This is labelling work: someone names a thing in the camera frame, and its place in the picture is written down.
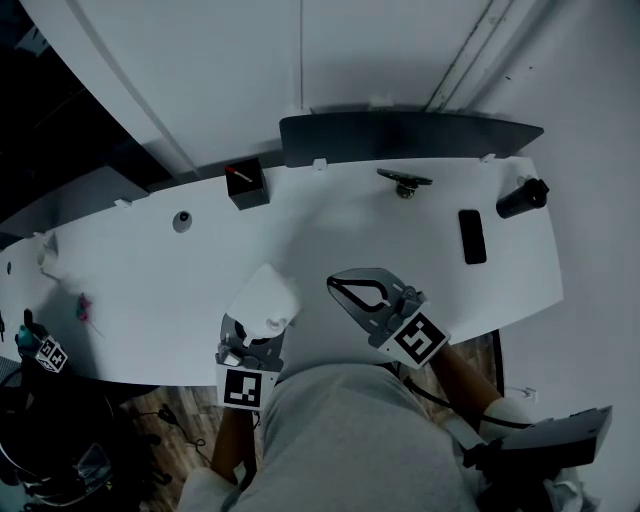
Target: small white object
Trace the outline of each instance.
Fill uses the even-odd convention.
[[[460,416],[454,414],[444,422],[444,429],[451,434],[460,446],[465,450],[471,450],[479,444],[487,444],[480,435],[473,430],[471,425],[464,421]]]
[[[64,368],[69,357],[62,350],[60,343],[53,339],[53,336],[47,336],[42,342],[42,346],[36,354],[36,360],[42,367],[50,372],[60,373]]]
[[[245,467],[244,462],[241,462],[233,468],[233,474],[236,477],[236,481],[242,482],[244,480],[244,477],[247,476],[247,468]]]
[[[292,283],[265,263],[242,287],[227,310],[247,338],[275,338],[300,312],[300,299]]]
[[[451,339],[451,334],[434,317],[429,303],[423,303],[378,351],[409,368],[422,368]]]
[[[43,244],[40,247],[36,261],[40,270],[50,270],[58,261],[58,253],[49,245]]]
[[[131,201],[127,201],[126,199],[116,199],[114,204],[119,208],[129,209],[133,207],[133,203]]]
[[[491,162],[493,162],[496,159],[496,154],[495,153],[488,153],[486,155],[484,155],[482,158],[480,158],[480,163],[481,164],[489,164]]]
[[[390,94],[378,95],[374,94],[369,100],[369,110],[387,110],[393,108],[395,103],[391,99]]]
[[[313,170],[314,171],[326,171],[327,170],[327,159],[326,158],[316,158],[313,161]]]
[[[240,364],[241,359],[232,354],[231,352],[227,352],[227,357],[224,358],[224,361],[222,361],[222,364],[225,364],[227,366],[238,366]]]

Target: forearm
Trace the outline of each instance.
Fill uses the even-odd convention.
[[[247,474],[255,473],[253,416],[251,411],[227,408],[213,449],[211,469],[232,484],[238,484],[233,470],[242,462]]]
[[[478,416],[501,397],[498,390],[449,345],[433,357],[431,367],[451,405],[457,407],[465,421],[478,430]]]

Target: black cable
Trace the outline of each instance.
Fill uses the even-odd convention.
[[[464,415],[467,417],[474,416],[483,421],[488,421],[489,423],[495,423],[496,425],[500,425],[503,427],[527,428],[531,426],[531,424],[529,423],[515,423],[513,421],[499,420],[498,418],[492,418],[491,416],[485,416],[484,414],[476,414],[474,412],[465,411],[464,409],[454,407],[449,402],[446,402],[445,400],[442,400],[441,398],[438,398],[437,396],[432,395],[431,393],[422,389],[420,386],[416,385],[416,383],[413,382],[413,380],[411,380],[411,377],[407,377],[406,379],[404,379],[404,385],[407,386],[407,388],[409,388],[410,391],[413,391],[417,395],[420,395],[428,400],[431,400],[432,402],[438,405],[441,405],[442,407],[447,407],[452,411],[457,412],[460,415]]]
[[[167,404],[162,404],[162,409],[160,409],[158,412],[142,412],[142,413],[136,414],[135,416],[133,416],[133,418],[139,418],[140,416],[158,416],[158,418],[160,418],[165,423],[178,427],[182,432],[182,435],[184,436],[185,443],[193,446],[196,452],[198,453],[198,455],[200,455],[200,457],[202,457],[204,460],[207,461],[209,465],[211,465],[211,459],[209,459],[209,457],[207,457],[204,453],[200,451],[200,448],[205,446],[207,442],[201,437],[196,439],[195,441],[192,441],[189,438],[187,431],[182,427],[182,425],[180,425],[180,423],[178,422],[178,418],[176,418],[176,415],[173,413],[171,409],[169,409],[169,406]]]
[[[500,331],[496,329],[491,333],[493,339],[493,361],[496,367],[496,388],[498,393],[504,396],[504,360],[502,358],[502,343],[500,342]]]

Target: black cylinder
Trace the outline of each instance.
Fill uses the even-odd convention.
[[[496,203],[498,215],[503,219],[514,217],[534,208],[542,208],[547,204],[549,187],[542,180],[528,179],[519,189]]]

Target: black box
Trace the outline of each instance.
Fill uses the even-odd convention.
[[[225,166],[227,192],[238,210],[269,204],[269,192],[257,158]]]

